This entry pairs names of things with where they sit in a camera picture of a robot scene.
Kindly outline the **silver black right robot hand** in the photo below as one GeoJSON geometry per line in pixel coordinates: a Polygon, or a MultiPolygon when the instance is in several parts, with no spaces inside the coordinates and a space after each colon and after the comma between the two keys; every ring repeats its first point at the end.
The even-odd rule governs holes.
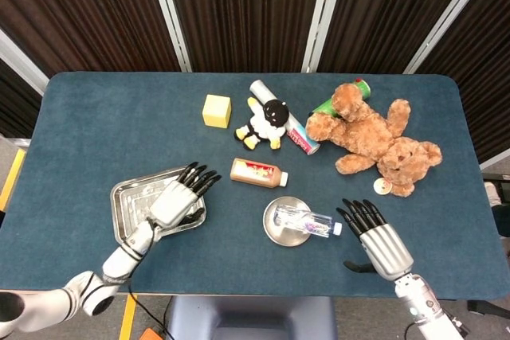
{"type": "Polygon", "coordinates": [[[342,199],[346,209],[335,210],[361,244],[374,272],[389,281],[410,274],[414,259],[401,237],[381,214],[377,206],[367,199],[342,199]]]}

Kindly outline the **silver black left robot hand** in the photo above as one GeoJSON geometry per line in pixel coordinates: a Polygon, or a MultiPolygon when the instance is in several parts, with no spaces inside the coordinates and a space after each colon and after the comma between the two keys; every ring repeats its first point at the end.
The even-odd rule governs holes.
{"type": "Polygon", "coordinates": [[[222,178],[216,170],[204,173],[206,168],[192,162],[180,170],[151,205],[151,219],[164,228],[177,226],[189,208],[222,178]]]}

